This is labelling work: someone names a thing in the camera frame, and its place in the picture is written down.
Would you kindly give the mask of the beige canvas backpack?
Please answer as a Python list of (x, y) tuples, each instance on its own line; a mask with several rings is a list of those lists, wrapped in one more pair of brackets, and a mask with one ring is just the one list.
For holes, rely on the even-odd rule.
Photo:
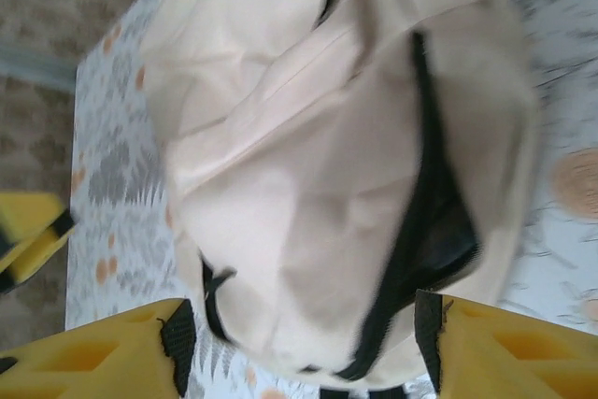
[(140, 53), (180, 277), (320, 399), (404, 399), (419, 290), (494, 305), (538, 102), (511, 0), (160, 0)]

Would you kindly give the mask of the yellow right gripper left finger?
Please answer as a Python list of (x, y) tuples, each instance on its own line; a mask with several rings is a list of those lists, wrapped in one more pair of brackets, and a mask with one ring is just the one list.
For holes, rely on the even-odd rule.
[(196, 339), (188, 299), (131, 309), (0, 351), (0, 399), (183, 399)]

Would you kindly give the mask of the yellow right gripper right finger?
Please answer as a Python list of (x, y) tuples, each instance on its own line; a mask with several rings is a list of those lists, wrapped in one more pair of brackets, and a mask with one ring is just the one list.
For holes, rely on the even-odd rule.
[(419, 290), (415, 337), (437, 399), (598, 399), (598, 336)]

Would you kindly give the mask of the floral tablecloth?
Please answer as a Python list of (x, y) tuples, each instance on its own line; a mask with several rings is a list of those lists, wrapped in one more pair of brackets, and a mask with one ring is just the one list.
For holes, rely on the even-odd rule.
[[(517, 0), (536, 39), (547, 110), (544, 169), (598, 146), (598, 0)], [(78, 68), (66, 324), (181, 293), (145, 99), (141, 37), (157, 0), (138, 0)], [(598, 219), (573, 216), (541, 178), (503, 305), (598, 333)]]

